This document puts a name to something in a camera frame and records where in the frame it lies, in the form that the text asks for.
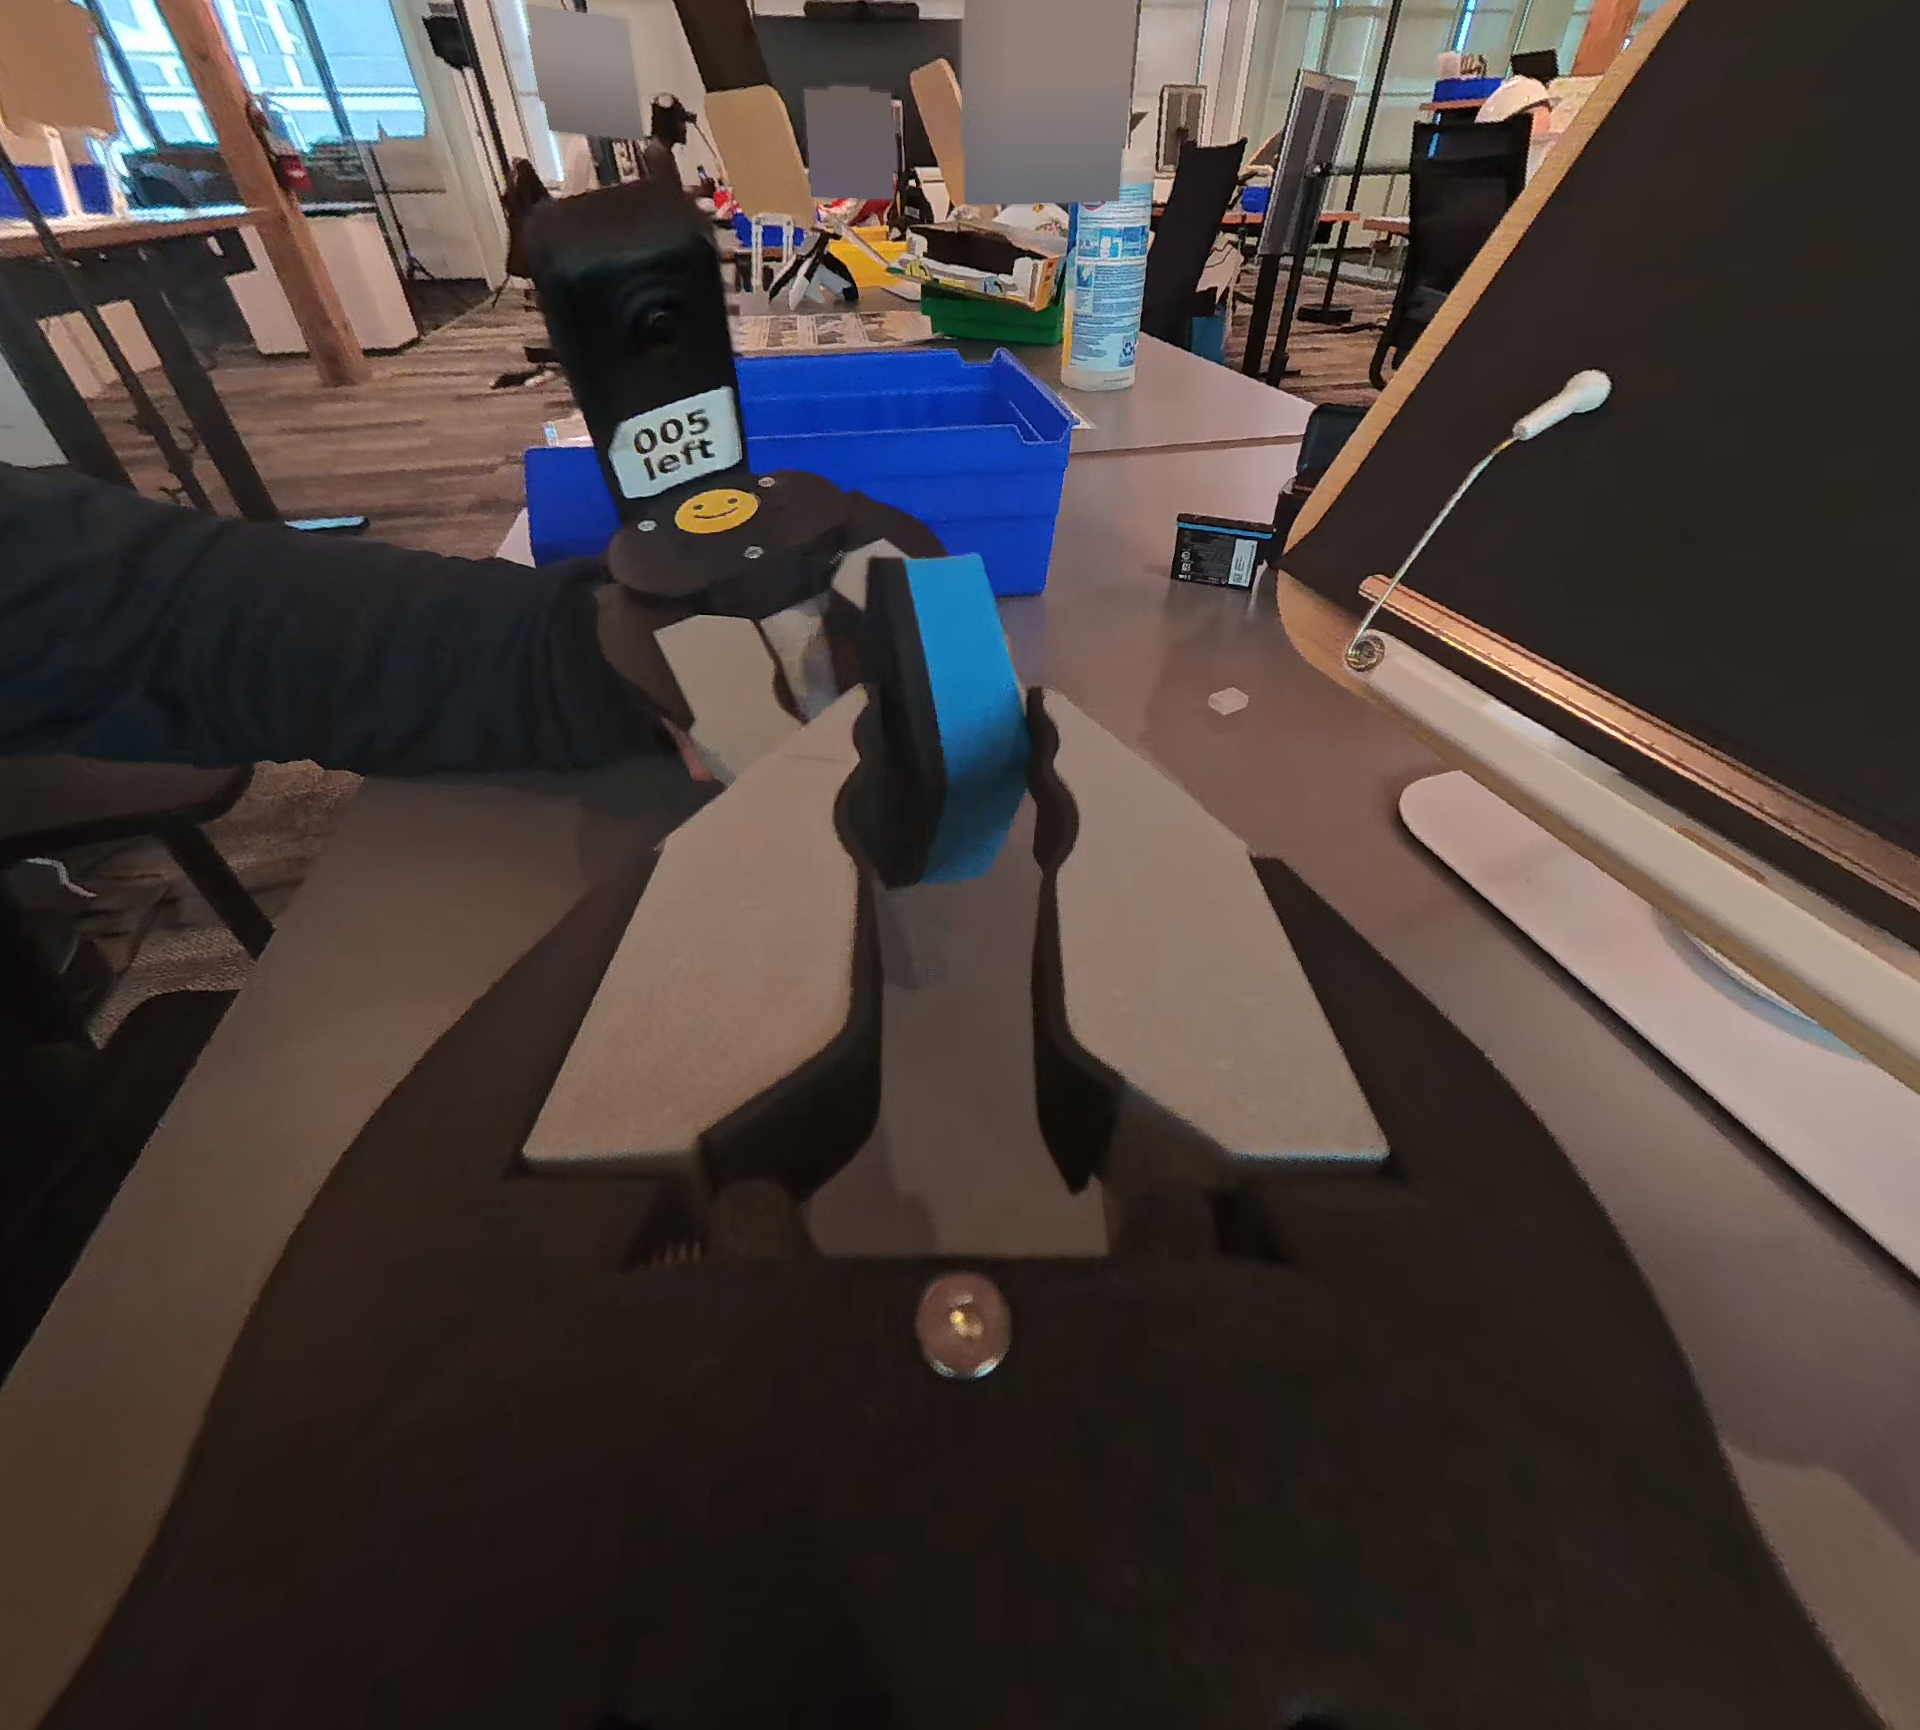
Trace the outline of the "black office chair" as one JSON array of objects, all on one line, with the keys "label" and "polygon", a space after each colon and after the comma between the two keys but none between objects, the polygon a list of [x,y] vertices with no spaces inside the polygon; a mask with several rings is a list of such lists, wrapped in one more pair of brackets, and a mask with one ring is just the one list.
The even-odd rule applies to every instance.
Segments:
[{"label": "black office chair", "polygon": [[1374,390],[1397,367],[1523,190],[1531,113],[1479,122],[1443,112],[1410,135],[1404,263],[1367,363]]},{"label": "black office chair", "polygon": [[1145,258],[1139,333],[1186,349],[1193,301],[1236,193],[1245,139],[1186,144]]}]

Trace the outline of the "reddish wooden post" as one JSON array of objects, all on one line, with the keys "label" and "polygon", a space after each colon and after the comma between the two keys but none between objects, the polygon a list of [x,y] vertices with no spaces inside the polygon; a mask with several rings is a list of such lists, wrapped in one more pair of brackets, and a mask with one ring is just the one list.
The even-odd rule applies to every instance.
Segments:
[{"label": "reddish wooden post", "polygon": [[252,227],[318,378],[329,388],[370,382],[371,370],[347,321],[318,240],[298,200],[282,185],[274,155],[258,134],[252,93],[214,0],[153,2],[206,109],[218,151],[252,212]]}]

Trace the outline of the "blue storage bin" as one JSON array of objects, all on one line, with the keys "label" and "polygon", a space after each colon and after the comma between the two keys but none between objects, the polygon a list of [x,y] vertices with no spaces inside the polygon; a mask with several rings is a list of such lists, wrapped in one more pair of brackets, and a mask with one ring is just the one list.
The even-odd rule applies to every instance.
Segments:
[{"label": "blue storage bin", "polygon": [[588,439],[523,453],[531,564],[602,559],[667,614],[767,616],[888,541],[1043,590],[1075,419],[1007,349],[638,349],[578,385]]}]

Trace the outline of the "black battery charger case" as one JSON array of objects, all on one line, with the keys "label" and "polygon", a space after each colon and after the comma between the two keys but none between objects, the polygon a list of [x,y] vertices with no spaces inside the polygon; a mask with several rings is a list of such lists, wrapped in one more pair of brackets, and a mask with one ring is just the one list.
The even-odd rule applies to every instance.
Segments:
[{"label": "black battery charger case", "polygon": [[1318,402],[1309,410],[1293,471],[1282,486],[1270,520],[1278,544],[1284,545],[1308,498],[1337,460],[1356,427],[1367,416],[1367,410],[1367,404],[1331,399]]}]

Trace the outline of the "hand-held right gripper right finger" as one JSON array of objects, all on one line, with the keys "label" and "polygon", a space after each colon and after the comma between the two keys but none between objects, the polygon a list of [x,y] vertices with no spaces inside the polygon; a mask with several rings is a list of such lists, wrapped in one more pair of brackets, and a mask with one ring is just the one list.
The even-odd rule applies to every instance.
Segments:
[{"label": "hand-held right gripper right finger", "polygon": [[1069,1189],[1372,1173],[1387,1140],[1245,842],[1030,698],[1036,1117]]}]

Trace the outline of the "green storage bin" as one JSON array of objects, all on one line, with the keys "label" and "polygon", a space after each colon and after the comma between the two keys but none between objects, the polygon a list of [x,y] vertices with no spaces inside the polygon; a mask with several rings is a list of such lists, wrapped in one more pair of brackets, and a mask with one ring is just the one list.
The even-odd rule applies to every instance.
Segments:
[{"label": "green storage bin", "polygon": [[984,342],[993,348],[1056,348],[1065,328],[1062,295],[1056,295],[1043,308],[1030,308],[1021,301],[957,291],[938,282],[919,286],[919,313],[927,320],[933,336]]}]

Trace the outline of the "black board book stand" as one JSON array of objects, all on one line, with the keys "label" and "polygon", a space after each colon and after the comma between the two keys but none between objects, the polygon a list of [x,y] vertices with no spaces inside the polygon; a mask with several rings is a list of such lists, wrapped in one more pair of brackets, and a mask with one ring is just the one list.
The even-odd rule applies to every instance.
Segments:
[{"label": "black board book stand", "polygon": [[1915,1276],[1915,0],[1675,0],[1321,475],[1443,859]]}]

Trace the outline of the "blue whiteboard eraser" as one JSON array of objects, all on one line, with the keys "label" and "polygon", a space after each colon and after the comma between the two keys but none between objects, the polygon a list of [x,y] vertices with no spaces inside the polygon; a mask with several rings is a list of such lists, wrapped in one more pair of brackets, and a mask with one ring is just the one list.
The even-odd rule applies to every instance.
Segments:
[{"label": "blue whiteboard eraser", "polygon": [[850,818],[891,890],[984,875],[1026,796],[1026,703],[973,554],[875,555],[857,633],[867,705]]}]

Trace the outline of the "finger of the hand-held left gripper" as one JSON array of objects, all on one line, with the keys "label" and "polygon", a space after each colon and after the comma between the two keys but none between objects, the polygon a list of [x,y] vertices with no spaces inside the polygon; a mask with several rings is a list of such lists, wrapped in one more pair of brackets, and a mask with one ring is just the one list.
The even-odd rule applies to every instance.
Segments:
[{"label": "finger of the hand-held left gripper", "polygon": [[862,681],[859,631],[867,571],[888,559],[891,541],[865,541],[831,565],[828,585],[769,616],[769,653],[780,667],[786,703],[797,719],[822,716]]},{"label": "finger of the hand-held left gripper", "polygon": [[686,747],[713,781],[730,786],[804,730],[781,663],[754,620],[683,616],[653,642],[687,711],[680,726]]}]

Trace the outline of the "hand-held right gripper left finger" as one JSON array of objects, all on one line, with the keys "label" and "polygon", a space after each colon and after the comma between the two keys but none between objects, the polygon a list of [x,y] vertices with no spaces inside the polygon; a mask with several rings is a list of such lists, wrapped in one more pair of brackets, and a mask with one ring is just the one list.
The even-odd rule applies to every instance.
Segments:
[{"label": "hand-held right gripper left finger", "polygon": [[810,1198],[880,1112],[882,957],[841,832],[845,691],[672,830],[521,1144],[530,1173]]}]

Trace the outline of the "small printed carton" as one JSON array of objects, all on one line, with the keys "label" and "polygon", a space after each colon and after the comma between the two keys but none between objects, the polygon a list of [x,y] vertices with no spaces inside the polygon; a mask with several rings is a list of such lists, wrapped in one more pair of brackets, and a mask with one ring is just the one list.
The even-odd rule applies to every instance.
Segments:
[{"label": "small printed carton", "polygon": [[1043,312],[1057,297],[1065,258],[1062,231],[956,215],[909,227],[890,268],[945,293]]}]

